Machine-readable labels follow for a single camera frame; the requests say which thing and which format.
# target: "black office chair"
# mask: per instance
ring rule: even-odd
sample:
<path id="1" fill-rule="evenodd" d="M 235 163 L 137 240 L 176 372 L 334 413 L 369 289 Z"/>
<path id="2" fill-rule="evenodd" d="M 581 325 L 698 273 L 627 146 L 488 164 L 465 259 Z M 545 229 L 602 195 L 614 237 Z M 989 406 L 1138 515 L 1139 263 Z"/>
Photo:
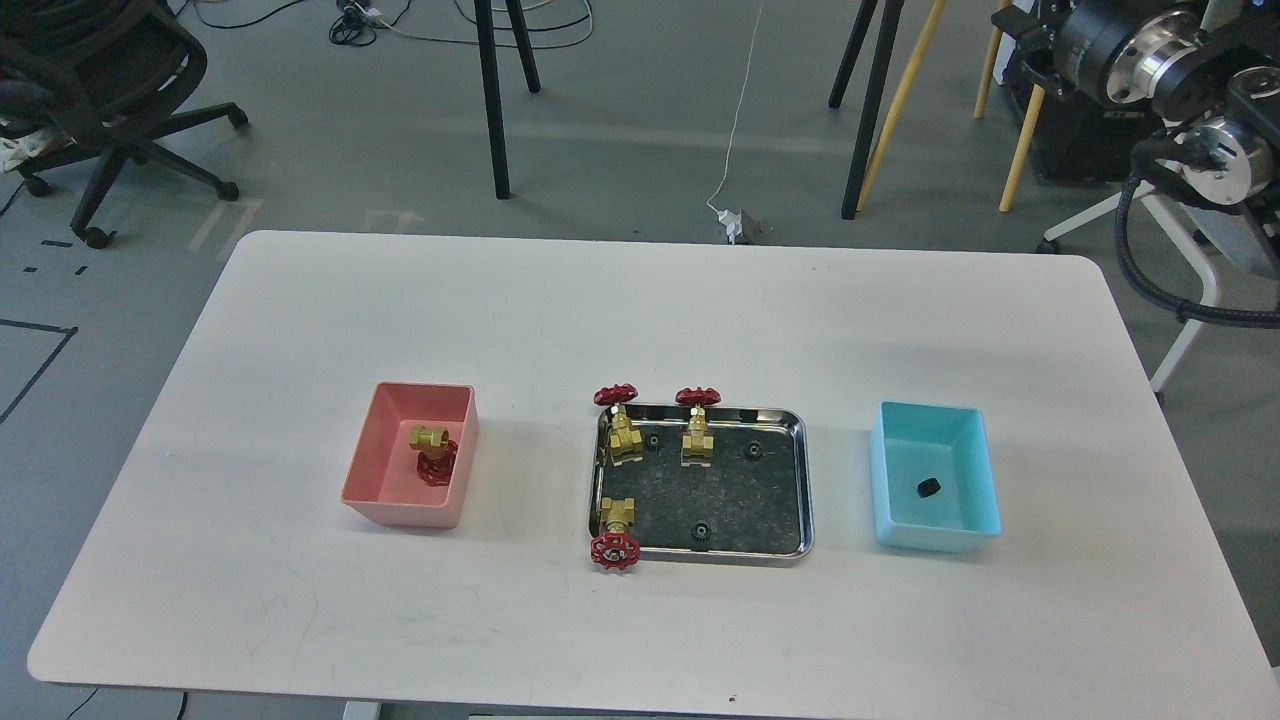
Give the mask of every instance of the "black office chair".
<path id="1" fill-rule="evenodd" d="M 0 0 L 0 135 L 22 137 L 46 124 L 74 142 L 18 167 L 23 184 L 46 195 L 36 173 L 97 158 L 72 231 L 92 249 L 114 232 L 90 220 L 124 161 L 155 160 L 214 187 L 221 200 L 239 188 L 155 141 L 227 118 L 248 123 L 234 102 L 174 113 L 205 74 L 205 49 L 157 0 Z"/>

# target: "tabletop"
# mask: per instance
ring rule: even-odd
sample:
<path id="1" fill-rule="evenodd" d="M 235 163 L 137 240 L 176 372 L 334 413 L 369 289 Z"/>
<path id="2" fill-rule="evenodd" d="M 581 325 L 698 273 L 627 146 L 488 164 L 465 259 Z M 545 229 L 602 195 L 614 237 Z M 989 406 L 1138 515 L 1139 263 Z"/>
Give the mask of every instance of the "tabletop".
<path id="1" fill-rule="evenodd" d="M 456 529 L 339 502 L 381 380 L 475 387 Z M 621 382 L 799 415 L 810 553 L 593 565 L 591 393 Z M 877 544 L 882 400 L 983 411 L 1002 537 Z M 252 233 L 28 667 L 512 711 L 1280 716 L 1101 273 L 1037 255 Z"/>

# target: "metal tray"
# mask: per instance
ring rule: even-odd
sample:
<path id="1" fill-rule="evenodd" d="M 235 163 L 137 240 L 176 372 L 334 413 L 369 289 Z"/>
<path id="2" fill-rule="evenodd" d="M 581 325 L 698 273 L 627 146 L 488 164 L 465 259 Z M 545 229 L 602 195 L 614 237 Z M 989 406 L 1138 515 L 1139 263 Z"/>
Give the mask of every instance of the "metal tray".
<path id="1" fill-rule="evenodd" d="M 707 407 L 714 457 L 709 468 L 685 468 L 680 445 L 689 407 L 625 407 L 645 438 L 644 457 L 613 465 L 609 411 L 602 413 L 588 511 L 591 536 L 599 534 L 602 497 L 634 497 L 631 534 L 645 560 L 786 565 L 809 552 L 813 506 L 800 418 L 786 410 Z M 751 443 L 760 451 L 754 460 L 748 457 Z"/>

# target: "light blue plastic bin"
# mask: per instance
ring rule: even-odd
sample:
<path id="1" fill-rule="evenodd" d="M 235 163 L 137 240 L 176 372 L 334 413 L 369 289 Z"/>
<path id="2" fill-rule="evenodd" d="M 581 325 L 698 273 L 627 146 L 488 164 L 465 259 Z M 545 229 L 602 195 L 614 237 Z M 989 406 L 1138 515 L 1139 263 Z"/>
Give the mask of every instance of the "light blue plastic bin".
<path id="1" fill-rule="evenodd" d="M 872 501 L 881 544 L 969 552 L 1001 533 L 982 413 L 881 402 L 872 432 Z M 918 486 L 937 478 L 937 493 Z"/>

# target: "pink plastic bin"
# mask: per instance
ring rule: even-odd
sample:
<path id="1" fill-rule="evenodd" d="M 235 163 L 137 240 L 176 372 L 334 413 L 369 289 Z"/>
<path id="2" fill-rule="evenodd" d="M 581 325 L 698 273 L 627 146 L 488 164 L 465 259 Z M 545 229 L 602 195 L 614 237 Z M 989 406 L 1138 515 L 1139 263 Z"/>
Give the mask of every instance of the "pink plastic bin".
<path id="1" fill-rule="evenodd" d="M 417 451 L 408 446 L 413 425 L 444 427 L 458 443 L 447 487 L 429 487 L 417 477 Z M 381 525 L 457 527 L 477 430 L 471 386 L 378 383 L 342 501 Z"/>

